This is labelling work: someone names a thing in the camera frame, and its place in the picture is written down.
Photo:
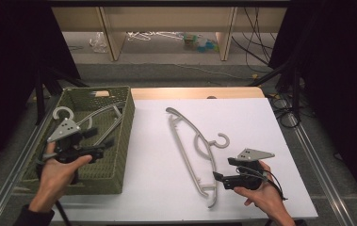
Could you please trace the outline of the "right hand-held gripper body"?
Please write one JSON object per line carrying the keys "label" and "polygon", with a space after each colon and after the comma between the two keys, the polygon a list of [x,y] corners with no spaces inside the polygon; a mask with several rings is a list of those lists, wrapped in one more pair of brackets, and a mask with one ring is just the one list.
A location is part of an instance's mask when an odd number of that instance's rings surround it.
{"label": "right hand-held gripper body", "polygon": [[274,153],[250,148],[244,149],[237,157],[234,157],[239,163],[238,166],[235,166],[237,175],[224,176],[224,188],[234,189],[239,186],[256,190],[267,179],[260,161],[274,156]]}

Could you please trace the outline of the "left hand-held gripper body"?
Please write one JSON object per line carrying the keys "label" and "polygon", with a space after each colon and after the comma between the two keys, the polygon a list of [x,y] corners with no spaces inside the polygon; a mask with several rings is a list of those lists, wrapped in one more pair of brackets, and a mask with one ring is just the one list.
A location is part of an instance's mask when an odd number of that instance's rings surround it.
{"label": "left hand-held gripper body", "polygon": [[75,161],[78,157],[84,155],[91,155],[91,163],[97,159],[104,157],[104,150],[102,144],[96,146],[82,146],[80,142],[83,140],[82,132],[55,141],[56,147],[52,153],[44,153],[42,161],[45,162],[51,158],[56,161],[67,164]]}

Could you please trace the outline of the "green woven basket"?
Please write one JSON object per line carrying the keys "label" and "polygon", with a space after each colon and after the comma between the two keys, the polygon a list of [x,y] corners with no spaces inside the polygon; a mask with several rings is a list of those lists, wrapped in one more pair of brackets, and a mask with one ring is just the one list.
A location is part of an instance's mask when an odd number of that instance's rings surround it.
{"label": "green woven basket", "polygon": [[[67,106],[74,113],[74,121],[79,122],[89,113],[107,106],[117,105],[123,114],[122,122],[105,139],[115,138],[114,146],[104,150],[104,157],[80,168],[74,176],[67,193],[69,195],[103,195],[120,194],[123,187],[123,177],[127,159],[129,138],[135,113],[135,104],[128,87],[110,88],[67,88],[64,89],[57,106]],[[44,153],[52,153],[56,147],[54,142],[48,143],[47,138],[69,114],[59,113],[59,119],[48,119],[35,155],[30,159],[30,165],[25,170],[21,186],[35,191],[40,185],[41,167]],[[113,110],[107,110],[94,117],[93,127],[98,129],[94,137],[83,139],[82,146],[92,146],[117,118]]]}

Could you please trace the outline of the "grey plastic clothes hanger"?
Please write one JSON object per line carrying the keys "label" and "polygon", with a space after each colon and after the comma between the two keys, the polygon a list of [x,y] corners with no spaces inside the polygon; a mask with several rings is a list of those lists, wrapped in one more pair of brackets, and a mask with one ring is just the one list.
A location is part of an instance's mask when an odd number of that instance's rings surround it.
{"label": "grey plastic clothes hanger", "polygon": [[59,113],[63,112],[63,111],[67,112],[69,114],[69,116],[67,118],[64,118],[61,121],[61,123],[57,126],[55,131],[47,138],[47,142],[50,143],[50,142],[62,140],[63,138],[77,134],[78,132],[83,132],[87,129],[93,128],[94,117],[101,113],[107,112],[107,110],[113,110],[113,109],[111,107],[108,108],[107,106],[101,107],[101,108],[89,113],[81,121],[75,122],[73,120],[74,113],[70,108],[68,108],[67,106],[56,107],[55,110],[53,111],[53,119],[54,120],[58,120]]}
{"label": "grey plastic clothes hanger", "polygon": [[115,111],[117,118],[114,120],[111,126],[105,131],[105,133],[93,144],[93,146],[100,145],[109,136],[109,134],[112,133],[117,128],[117,126],[122,122],[123,115],[121,111],[118,109],[118,107],[116,105],[108,105],[107,107],[108,108],[111,107]]}
{"label": "grey plastic clothes hanger", "polygon": [[190,178],[195,185],[199,194],[207,199],[207,207],[209,209],[213,208],[218,200],[218,186],[217,181],[213,179],[210,183],[203,183],[201,178],[196,174],[193,165],[190,162],[188,157],[187,149],[183,144],[183,140],[181,139],[177,125],[179,122],[184,122],[188,125],[193,131],[193,148],[194,151],[203,159],[210,162],[211,170],[215,171],[217,169],[217,164],[215,157],[212,153],[211,148],[216,147],[218,149],[225,149],[230,145],[230,139],[227,135],[223,133],[218,133],[219,137],[222,137],[224,142],[218,143],[216,140],[207,140],[203,133],[197,128],[197,126],[191,122],[187,117],[185,117],[181,112],[173,107],[167,107],[166,112],[169,113],[169,127],[172,133],[172,136],[175,140],[175,143],[178,147],[179,153],[184,159],[185,165],[187,167]]}

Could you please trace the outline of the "person's right hand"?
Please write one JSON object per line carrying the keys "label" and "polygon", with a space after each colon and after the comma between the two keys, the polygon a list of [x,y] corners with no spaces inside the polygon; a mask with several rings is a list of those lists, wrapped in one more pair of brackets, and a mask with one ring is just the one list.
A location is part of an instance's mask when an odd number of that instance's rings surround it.
{"label": "person's right hand", "polygon": [[246,197],[245,206],[252,203],[267,214],[277,226],[296,226],[294,219],[287,212],[278,190],[269,182],[261,184],[256,190],[235,187],[234,192]]}

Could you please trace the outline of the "person's left hand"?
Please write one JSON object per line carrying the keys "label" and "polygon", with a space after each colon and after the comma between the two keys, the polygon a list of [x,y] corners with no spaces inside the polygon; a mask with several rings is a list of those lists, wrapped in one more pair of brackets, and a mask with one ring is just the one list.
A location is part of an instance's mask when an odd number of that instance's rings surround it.
{"label": "person's left hand", "polygon": [[46,160],[42,168],[40,187],[28,205],[28,210],[49,213],[54,204],[64,195],[67,186],[73,180],[74,173],[87,165],[91,159],[90,155],[84,155],[67,164],[60,163],[54,158]]}

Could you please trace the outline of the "white table mat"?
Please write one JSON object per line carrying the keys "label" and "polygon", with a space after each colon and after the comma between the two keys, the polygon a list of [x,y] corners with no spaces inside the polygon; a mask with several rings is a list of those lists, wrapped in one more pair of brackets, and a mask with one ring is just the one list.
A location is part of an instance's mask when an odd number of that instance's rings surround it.
{"label": "white table mat", "polygon": [[[61,203],[74,223],[189,223],[235,222],[263,218],[244,198],[218,188],[216,205],[209,209],[193,184],[169,127],[167,107],[173,107],[193,122],[207,140],[223,143],[218,133],[230,139],[225,149],[212,147],[217,169],[235,174],[228,163],[246,148],[274,153],[268,159],[281,183],[285,206],[294,218],[316,218],[317,212],[267,99],[137,100],[128,147],[123,191],[120,195],[65,196]],[[193,148],[194,131],[184,122],[177,129],[196,174],[207,184],[213,179],[210,162]]]}

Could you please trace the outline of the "black tripod stand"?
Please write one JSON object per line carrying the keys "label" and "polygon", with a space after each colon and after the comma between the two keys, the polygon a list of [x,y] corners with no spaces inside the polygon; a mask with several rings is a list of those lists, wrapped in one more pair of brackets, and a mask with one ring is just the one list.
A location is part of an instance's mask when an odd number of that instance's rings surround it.
{"label": "black tripod stand", "polygon": [[52,95],[59,95],[62,92],[62,87],[58,82],[59,79],[65,80],[68,83],[79,88],[88,87],[87,84],[83,83],[80,80],[80,77],[70,76],[52,67],[41,66],[35,74],[35,93],[37,97],[37,125],[39,125],[42,119],[45,117],[43,88],[47,88],[47,90]]}
{"label": "black tripod stand", "polygon": [[280,78],[275,88],[279,93],[292,90],[292,103],[289,109],[295,117],[296,123],[300,123],[300,71],[293,60],[287,60],[283,65],[251,82],[250,87],[258,87],[277,75]]}

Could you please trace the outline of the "clear plastic bag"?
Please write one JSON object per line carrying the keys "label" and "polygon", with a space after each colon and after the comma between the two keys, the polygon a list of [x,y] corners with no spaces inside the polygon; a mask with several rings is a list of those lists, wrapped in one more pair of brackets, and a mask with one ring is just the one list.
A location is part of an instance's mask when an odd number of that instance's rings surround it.
{"label": "clear plastic bag", "polygon": [[89,46],[94,53],[107,53],[107,44],[103,32],[97,32],[93,38],[89,40]]}

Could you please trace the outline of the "white hangers on floor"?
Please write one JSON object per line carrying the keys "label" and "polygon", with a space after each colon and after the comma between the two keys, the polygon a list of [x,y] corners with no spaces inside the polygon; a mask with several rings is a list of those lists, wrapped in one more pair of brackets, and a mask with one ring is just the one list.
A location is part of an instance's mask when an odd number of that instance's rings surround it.
{"label": "white hangers on floor", "polygon": [[157,32],[127,32],[127,40],[142,40],[142,41],[150,41],[154,37],[163,37],[174,40],[182,40],[184,35],[180,32],[165,32],[165,31],[157,31]]}

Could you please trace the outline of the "colourful plastic toys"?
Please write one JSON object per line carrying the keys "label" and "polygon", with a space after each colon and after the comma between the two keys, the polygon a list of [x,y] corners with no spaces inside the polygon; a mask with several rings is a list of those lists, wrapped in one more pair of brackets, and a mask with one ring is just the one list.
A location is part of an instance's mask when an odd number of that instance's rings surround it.
{"label": "colourful plastic toys", "polygon": [[213,40],[207,39],[201,35],[185,33],[183,36],[184,47],[190,50],[196,50],[199,53],[208,51],[218,52],[219,47]]}

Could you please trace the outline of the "metal floor rail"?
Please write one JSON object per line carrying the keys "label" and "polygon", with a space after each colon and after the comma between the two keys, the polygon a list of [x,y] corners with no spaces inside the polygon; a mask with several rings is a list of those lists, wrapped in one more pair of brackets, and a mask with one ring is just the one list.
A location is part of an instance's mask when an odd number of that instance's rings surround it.
{"label": "metal floor rail", "polygon": [[59,98],[59,95],[46,94],[45,115],[40,121],[37,121],[39,101],[30,99],[0,153],[0,226],[12,224],[21,206],[32,199],[33,194],[27,188],[19,187],[19,184]]}
{"label": "metal floor rail", "polygon": [[290,113],[289,121],[294,127],[295,133],[300,141],[300,145],[305,151],[308,161],[324,191],[325,197],[327,198],[339,224],[341,226],[355,226],[354,221],[349,213],[349,209],[339,195],[338,190],[328,172],[326,171],[323,163],[321,162],[311,139],[308,137],[304,127],[301,125],[300,120],[293,114]]}

